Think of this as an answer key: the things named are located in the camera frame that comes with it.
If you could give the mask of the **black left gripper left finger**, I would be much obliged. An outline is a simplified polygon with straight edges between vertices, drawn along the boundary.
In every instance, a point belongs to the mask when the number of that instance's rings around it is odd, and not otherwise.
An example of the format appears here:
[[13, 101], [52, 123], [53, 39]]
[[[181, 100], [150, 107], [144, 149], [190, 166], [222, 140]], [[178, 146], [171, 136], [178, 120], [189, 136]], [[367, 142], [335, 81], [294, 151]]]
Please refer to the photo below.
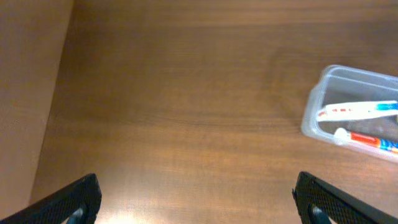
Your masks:
[[94, 223], [102, 193], [95, 174], [88, 174], [1, 223]]

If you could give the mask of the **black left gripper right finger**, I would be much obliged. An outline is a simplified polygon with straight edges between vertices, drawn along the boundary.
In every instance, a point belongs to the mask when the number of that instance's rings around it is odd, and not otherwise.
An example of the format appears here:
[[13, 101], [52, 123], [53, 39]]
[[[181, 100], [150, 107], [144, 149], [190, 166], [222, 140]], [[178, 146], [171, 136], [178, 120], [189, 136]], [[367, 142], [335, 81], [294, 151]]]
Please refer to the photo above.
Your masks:
[[396, 217], [308, 172], [299, 173], [292, 195], [302, 223], [397, 223]]

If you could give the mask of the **white Panadol box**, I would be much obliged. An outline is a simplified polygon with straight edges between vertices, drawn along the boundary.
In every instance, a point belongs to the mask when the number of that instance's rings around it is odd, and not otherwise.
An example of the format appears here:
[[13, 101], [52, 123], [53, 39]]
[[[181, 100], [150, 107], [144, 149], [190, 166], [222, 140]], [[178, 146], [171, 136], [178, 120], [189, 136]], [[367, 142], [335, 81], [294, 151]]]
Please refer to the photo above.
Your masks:
[[353, 121], [397, 115], [397, 101], [358, 101], [324, 106], [317, 121]]

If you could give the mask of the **orange tablet tube white cap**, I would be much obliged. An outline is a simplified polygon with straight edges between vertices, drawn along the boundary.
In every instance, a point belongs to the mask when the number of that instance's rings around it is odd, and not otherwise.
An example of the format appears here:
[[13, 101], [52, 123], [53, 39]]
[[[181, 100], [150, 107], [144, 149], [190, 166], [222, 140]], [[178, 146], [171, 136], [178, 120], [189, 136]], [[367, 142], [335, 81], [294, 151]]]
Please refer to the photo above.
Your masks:
[[397, 142], [395, 141], [347, 131], [344, 128], [338, 128], [334, 133], [334, 138], [344, 143], [354, 142], [397, 154]]

